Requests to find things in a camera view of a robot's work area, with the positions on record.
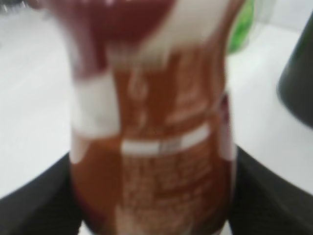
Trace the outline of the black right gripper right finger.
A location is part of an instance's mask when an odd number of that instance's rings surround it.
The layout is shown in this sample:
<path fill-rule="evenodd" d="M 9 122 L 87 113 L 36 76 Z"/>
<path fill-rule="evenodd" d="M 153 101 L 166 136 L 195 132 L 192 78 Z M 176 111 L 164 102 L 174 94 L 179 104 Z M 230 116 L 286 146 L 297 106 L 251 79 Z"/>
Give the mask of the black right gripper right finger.
<path fill-rule="evenodd" d="M 237 148 L 229 224 L 234 235 L 311 235 L 313 196 Z"/>

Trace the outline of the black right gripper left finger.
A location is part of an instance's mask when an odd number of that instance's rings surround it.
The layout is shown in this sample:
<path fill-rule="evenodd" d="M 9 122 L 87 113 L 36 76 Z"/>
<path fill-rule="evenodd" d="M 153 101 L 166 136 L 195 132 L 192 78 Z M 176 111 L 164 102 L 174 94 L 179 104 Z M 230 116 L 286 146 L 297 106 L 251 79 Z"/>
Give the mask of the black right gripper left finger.
<path fill-rule="evenodd" d="M 82 214 L 69 175 L 69 155 L 0 200 L 1 235 L 77 235 Z"/>

